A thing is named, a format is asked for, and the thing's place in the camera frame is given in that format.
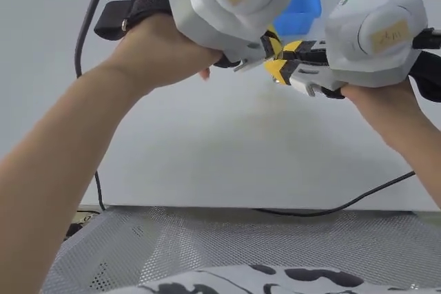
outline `yellow and black striped tape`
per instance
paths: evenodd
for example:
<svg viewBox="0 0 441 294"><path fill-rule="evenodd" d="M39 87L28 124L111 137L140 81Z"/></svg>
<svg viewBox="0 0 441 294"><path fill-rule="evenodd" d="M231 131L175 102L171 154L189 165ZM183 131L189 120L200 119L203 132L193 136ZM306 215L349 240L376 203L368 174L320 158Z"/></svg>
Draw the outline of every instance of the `yellow and black striped tape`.
<svg viewBox="0 0 441 294"><path fill-rule="evenodd" d="M265 69L280 83L291 85L289 78L300 63L326 65L326 49L311 51L316 41L293 41L283 47L272 60L265 62Z"/></svg>

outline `gray mesh surface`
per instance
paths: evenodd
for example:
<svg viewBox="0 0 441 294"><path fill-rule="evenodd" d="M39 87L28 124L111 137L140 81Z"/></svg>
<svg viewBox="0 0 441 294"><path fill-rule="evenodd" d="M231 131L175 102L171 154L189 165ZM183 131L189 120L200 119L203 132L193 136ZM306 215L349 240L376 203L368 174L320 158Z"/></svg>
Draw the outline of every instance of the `gray mesh surface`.
<svg viewBox="0 0 441 294"><path fill-rule="evenodd" d="M323 218L244 209L113 208L63 244L43 293L99 293L206 266L318 266L441 286L441 231L410 213Z"/></svg>

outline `forearm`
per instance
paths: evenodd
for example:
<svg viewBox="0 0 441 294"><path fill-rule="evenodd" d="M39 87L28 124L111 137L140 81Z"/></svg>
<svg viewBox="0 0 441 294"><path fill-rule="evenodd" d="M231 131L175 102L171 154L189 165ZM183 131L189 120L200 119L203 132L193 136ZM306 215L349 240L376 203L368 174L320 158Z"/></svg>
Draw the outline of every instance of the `forearm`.
<svg viewBox="0 0 441 294"><path fill-rule="evenodd" d="M0 164L5 293L38 292L117 125L141 97L133 89L120 72L92 70Z"/></svg>
<svg viewBox="0 0 441 294"><path fill-rule="evenodd" d="M397 130L391 146L409 163L441 207L441 132L429 120L410 122Z"/></svg>

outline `hand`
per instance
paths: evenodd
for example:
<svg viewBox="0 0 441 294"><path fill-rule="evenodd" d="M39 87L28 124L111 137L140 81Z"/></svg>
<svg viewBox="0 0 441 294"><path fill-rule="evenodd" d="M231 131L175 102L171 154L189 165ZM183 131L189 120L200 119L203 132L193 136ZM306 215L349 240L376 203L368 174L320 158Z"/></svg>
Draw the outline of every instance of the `hand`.
<svg viewBox="0 0 441 294"><path fill-rule="evenodd" d="M208 67L221 56L181 34L170 15L155 14L130 30L105 63L127 74L144 95L197 72L207 79Z"/></svg>
<svg viewBox="0 0 441 294"><path fill-rule="evenodd" d="M347 85L342 88L342 94L394 149L405 143L409 134L436 129L421 111L409 79L379 88Z"/></svg>

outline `black and white patterned fabric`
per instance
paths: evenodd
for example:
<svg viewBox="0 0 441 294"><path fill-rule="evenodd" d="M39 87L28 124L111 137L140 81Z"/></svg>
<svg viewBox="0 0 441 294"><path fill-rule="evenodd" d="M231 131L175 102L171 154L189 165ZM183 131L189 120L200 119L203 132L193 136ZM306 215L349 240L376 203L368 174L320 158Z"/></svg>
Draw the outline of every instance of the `black and white patterned fabric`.
<svg viewBox="0 0 441 294"><path fill-rule="evenodd" d="M380 294L408 292L365 282L337 269L242 265L201 269L109 294ZM424 289L418 293L441 293Z"/></svg>

